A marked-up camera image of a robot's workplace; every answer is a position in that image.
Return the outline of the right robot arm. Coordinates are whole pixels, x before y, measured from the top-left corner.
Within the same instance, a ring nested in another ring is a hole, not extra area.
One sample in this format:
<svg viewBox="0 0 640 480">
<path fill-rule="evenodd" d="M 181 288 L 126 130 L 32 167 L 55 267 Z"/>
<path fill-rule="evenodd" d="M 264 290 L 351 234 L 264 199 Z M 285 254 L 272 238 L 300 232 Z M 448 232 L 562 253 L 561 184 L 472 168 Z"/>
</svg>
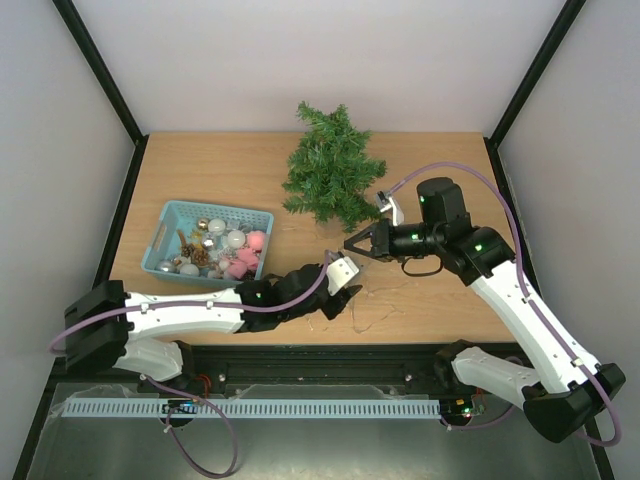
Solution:
<svg viewBox="0 0 640 480">
<path fill-rule="evenodd" d="M 626 381 L 614 363 L 603 364 L 561 325 L 524 275 L 520 257 L 490 227 L 472 224 L 461 188 L 447 177 L 416 187 L 422 220 L 373 223 L 344 242 L 346 250 L 379 261 L 435 256 L 441 268 L 471 288 L 506 325 L 530 364 L 493 356 L 465 340 L 436 355 L 438 384 L 492 393 L 522 410 L 545 439 L 559 443 L 604 410 Z"/>
</svg>

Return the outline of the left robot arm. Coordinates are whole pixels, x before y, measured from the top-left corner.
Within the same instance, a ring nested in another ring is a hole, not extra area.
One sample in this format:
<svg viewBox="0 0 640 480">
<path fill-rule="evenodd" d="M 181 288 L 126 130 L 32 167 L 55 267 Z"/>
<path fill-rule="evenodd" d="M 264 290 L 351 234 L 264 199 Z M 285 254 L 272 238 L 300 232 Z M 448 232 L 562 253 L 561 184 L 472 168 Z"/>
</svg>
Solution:
<svg viewBox="0 0 640 480">
<path fill-rule="evenodd" d="M 320 311 L 332 320 L 360 291 L 360 268 L 348 257 L 306 264 L 285 276 L 241 282 L 211 293 L 158 296 L 127 292 L 108 280 L 65 313 L 65 329 L 51 345 L 72 374 L 111 368 L 158 382 L 194 373 L 182 336 L 261 333 Z"/>
</svg>

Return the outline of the wooden tree base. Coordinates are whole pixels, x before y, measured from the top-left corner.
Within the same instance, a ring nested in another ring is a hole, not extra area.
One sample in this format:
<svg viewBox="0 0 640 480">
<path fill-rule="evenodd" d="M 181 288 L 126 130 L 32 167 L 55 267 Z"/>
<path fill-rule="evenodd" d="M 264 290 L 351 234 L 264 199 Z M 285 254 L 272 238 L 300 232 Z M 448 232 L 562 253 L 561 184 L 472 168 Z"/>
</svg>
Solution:
<svg viewBox="0 0 640 480">
<path fill-rule="evenodd" d="M 322 238 L 340 237 L 343 234 L 342 224 L 337 222 L 320 222 L 316 225 L 317 234 Z"/>
</svg>

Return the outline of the small green christmas tree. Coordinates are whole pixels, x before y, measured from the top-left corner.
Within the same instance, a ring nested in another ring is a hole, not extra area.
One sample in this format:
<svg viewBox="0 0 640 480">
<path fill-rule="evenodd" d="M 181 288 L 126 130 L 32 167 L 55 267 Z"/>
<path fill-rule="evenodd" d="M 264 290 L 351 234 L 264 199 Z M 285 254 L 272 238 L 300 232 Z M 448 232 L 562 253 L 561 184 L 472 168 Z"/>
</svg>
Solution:
<svg viewBox="0 0 640 480">
<path fill-rule="evenodd" d="M 325 113 L 302 101 L 297 117 L 307 131 L 287 159 L 283 208 L 311 214 L 317 223 L 335 219 L 345 233 L 379 220 L 381 213 L 366 192 L 386 175 L 387 164 L 367 150 L 372 133 L 354 127 L 344 104 Z"/>
</svg>

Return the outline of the pink felt ornament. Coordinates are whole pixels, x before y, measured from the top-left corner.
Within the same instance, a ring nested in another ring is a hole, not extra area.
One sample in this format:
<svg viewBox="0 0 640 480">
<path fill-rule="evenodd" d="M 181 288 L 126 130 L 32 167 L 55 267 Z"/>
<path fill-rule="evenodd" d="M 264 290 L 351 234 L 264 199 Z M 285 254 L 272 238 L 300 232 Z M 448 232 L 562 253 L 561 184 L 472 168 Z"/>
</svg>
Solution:
<svg viewBox="0 0 640 480">
<path fill-rule="evenodd" d="M 246 275 L 254 275 L 260 263 L 259 256 L 250 248 L 236 251 L 236 256 L 228 261 L 224 277 L 231 280 L 241 280 Z"/>
</svg>

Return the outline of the pink pompom ornament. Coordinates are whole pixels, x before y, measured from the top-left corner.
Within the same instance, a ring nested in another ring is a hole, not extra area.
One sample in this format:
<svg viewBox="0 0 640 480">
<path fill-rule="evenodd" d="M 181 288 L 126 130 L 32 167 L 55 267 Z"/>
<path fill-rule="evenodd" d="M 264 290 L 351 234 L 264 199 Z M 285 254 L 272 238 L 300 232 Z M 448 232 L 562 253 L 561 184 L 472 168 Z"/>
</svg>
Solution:
<svg viewBox="0 0 640 480">
<path fill-rule="evenodd" d="M 246 243 L 254 251 L 261 252 L 267 241 L 267 234 L 260 230 L 254 230 L 246 235 Z"/>
</svg>

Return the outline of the white frosted ball ornament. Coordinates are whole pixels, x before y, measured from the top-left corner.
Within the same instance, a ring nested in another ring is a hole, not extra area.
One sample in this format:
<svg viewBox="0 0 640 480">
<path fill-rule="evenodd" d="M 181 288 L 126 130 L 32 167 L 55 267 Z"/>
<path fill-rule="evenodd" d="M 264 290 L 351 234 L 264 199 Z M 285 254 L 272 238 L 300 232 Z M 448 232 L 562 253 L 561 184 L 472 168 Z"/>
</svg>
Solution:
<svg viewBox="0 0 640 480">
<path fill-rule="evenodd" d="M 208 231 L 216 236 L 222 235 L 226 230 L 226 222 L 220 218 L 211 219 L 208 223 Z"/>
</svg>

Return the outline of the pine cone ornament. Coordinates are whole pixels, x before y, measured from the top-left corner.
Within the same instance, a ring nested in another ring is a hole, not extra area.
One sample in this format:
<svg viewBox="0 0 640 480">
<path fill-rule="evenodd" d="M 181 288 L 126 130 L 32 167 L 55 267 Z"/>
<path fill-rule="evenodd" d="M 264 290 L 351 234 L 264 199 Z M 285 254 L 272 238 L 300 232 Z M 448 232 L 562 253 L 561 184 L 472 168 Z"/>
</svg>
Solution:
<svg viewBox="0 0 640 480">
<path fill-rule="evenodd" d="M 196 266 L 204 268 L 210 263 L 209 252 L 203 248 L 195 248 L 191 253 L 191 261 Z"/>
</svg>

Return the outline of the light blue plastic basket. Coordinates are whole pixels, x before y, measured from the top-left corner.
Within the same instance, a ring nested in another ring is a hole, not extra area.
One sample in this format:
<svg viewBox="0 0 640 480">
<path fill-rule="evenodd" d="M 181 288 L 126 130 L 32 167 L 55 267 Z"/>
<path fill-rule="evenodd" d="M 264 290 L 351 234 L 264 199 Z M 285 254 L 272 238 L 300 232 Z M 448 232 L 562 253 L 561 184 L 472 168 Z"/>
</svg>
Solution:
<svg viewBox="0 0 640 480">
<path fill-rule="evenodd" d="M 178 231 L 185 236 L 186 243 L 198 240 L 197 223 L 199 220 L 220 219 L 227 227 L 238 226 L 245 233 L 258 230 L 266 234 L 259 263 L 255 272 L 255 279 L 262 277 L 270 235 L 274 226 L 274 215 L 261 210 L 232 207 L 210 203 L 191 201 L 168 201 L 158 220 L 154 235 L 141 260 L 141 268 L 156 279 L 189 287 L 199 287 L 209 290 L 223 289 L 235 286 L 239 280 L 217 279 L 208 277 L 208 267 L 201 267 L 198 277 L 181 274 L 178 271 L 169 272 L 159 269 L 162 261 L 173 261 L 179 254 L 182 243 Z"/>
</svg>

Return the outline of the silver ball ornament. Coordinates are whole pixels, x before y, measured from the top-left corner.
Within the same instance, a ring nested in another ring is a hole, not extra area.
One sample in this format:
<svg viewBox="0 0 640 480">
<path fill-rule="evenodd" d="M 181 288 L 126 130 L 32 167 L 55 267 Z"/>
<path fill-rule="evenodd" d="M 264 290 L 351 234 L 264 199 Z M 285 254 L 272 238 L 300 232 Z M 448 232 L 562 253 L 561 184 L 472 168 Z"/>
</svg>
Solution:
<svg viewBox="0 0 640 480">
<path fill-rule="evenodd" d="M 156 265 L 156 270 L 164 273 L 176 273 L 177 266 L 171 260 L 161 260 Z"/>
</svg>

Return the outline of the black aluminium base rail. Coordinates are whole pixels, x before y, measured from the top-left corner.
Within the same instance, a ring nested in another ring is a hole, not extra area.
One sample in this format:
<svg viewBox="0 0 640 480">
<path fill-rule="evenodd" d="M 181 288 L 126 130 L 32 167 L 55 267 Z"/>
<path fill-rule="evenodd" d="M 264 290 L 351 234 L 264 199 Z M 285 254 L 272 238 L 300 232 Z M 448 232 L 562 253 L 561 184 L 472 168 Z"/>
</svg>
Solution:
<svg viewBox="0 0 640 480">
<path fill-rule="evenodd" d="M 481 379 L 455 379 L 451 364 L 461 359 L 464 350 L 484 367 L 516 367 L 514 379 L 531 388 L 538 388 L 542 379 L 513 343 L 178 346 L 182 373 L 166 381 L 158 376 L 139 381 L 139 391 L 166 386 L 170 394 L 183 397 L 229 397 L 251 385 L 372 385 L 436 399 L 466 397 L 475 388 L 490 387 Z"/>
</svg>

